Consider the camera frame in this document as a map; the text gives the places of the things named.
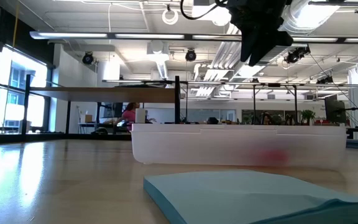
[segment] potted plant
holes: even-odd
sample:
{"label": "potted plant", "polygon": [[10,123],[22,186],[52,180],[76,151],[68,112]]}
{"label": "potted plant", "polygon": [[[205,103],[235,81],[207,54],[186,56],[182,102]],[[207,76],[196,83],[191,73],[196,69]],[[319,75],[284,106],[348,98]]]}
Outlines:
{"label": "potted plant", "polygon": [[310,125],[310,120],[316,117],[316,113],[311,110],[304,110],[302,111],[301,115],[302,115],[301,124],[304,124],[306,121],[307,125]]}

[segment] table surface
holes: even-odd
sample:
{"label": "table surface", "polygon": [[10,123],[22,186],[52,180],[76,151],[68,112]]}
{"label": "table surface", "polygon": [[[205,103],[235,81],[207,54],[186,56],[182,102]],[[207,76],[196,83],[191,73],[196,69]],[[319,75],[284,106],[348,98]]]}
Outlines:
{"label": "table surface", "polygon": [[173,88],[32,87],[31,93],[65,101],[174,103]]}
{"label": "table surface", "polygon": [[145,175],[250,169],[358,196],[358,150],[339,170],[145,165],[130,141],[59,140],[0,146],[0,223],[168,223],[143,190]]}

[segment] woman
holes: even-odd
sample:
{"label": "woman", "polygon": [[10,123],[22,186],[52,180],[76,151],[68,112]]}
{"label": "woman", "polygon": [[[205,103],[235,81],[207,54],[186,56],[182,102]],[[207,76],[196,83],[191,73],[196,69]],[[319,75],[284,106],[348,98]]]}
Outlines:
{"label": "woman", "polygon": [[122,113],[122,116],[116,122],[114,122],[114,125],[116,126],[121,121],[125,121],[127,123],[128,131],[132,131],[132,123],[135,123],[136,120],[136,109],[139,107],[139,103],[128,103],[127,107]]}

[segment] blue foam pad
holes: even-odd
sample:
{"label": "blue foam pad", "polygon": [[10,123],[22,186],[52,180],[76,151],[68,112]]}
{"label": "blue foam pad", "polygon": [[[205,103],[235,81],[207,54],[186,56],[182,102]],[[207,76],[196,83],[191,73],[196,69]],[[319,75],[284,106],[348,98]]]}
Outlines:
{"label": "blue foam pad", "polygon": [[358,223],[358,197],[248,170],[147,176],[170,223]]}

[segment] pink shirt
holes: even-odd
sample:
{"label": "pink shirt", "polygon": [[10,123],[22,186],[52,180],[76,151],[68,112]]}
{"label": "pink shirt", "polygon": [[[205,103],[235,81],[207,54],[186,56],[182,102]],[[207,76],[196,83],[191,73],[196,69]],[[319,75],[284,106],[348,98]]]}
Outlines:
{"label": "pink shirt", "polygon": [[135,111],[124,111],[122,114],[122,118],[125,119],[125,121],[129,122],[127,124],[127,129],[129,131],[132,130],[132,123],[135,123],[136,120],[136,114]]}

